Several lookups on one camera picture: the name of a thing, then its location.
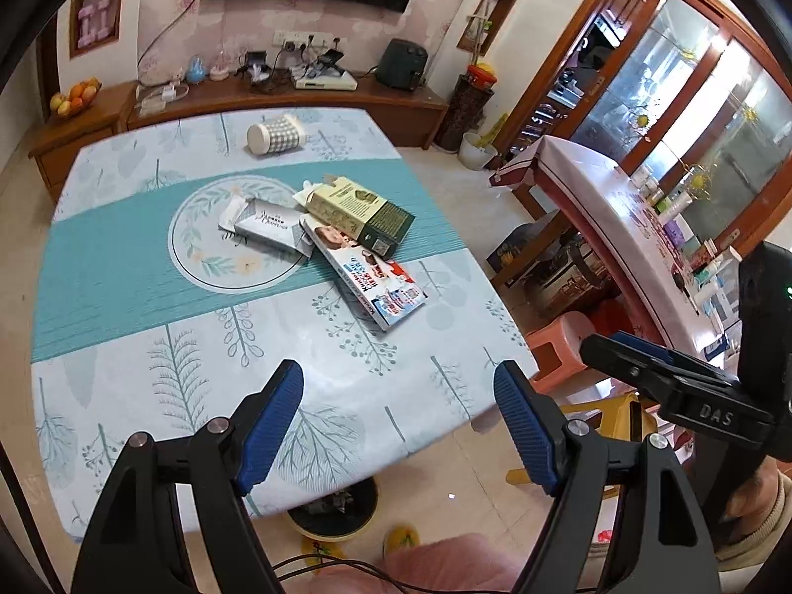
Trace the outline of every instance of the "floral circle print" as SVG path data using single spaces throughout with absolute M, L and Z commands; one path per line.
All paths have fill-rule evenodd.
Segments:
M 221 230 L 220 214 L 232 195 L 295 207 L 295 191 L 266 176 L 231 176 L 193 192 L 173 215 L 168 230 L 170 259 L 191 283 L 235 295 L 274 286 L 306 261 L 287 252 Z

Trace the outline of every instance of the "purple package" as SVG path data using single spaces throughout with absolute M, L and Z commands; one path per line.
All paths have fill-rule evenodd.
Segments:
M 663 226 L 663 230 L 668 235 L 668 239 L 674 244 L 677 250 L 682 250 L 685 245 L 685 238 L 682 235 L 682 228 L 676 225 L 676 221 L 669 221 Z

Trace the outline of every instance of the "pink pants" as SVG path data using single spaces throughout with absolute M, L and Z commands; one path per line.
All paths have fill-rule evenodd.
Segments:
M 388 554 L 378 565 L 397 581 L 427 589 L 511 591 L 524 562 L 502 553 L 480 534 L 467 534 Z M 347 565 L 320 569 L 310 594 L 398 594 L 386 581 Z

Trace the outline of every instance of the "yellow slipper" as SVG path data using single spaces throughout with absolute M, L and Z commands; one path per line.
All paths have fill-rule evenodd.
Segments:
M 323 540 L 312 540 L 306 536 L 302 536 L 300 551 L 302 553 L 321 553 L 324 556 L 346 559 L 346 554 L 344 553 L 341 544 L 328 543 L 327 541 Z M 319 563 L 327 562 L 323 561 L 321 558 L 306 558 L 305 561 L 309 567 L 313 567 Z
M 399 549 L 409 549 L 421 544 L 418 530 L 410 524 L 397 525 L 385 534 L 383 540 L 383 557 Z

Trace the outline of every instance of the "checkered container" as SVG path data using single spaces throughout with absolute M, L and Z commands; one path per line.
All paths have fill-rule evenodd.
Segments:
M 308 141 L 308 133 L 300 122 L 290 114 L 283 114 L 268 122 L 248 128 L 248 148 L 261 156 L 287 149 L 302 147 Z

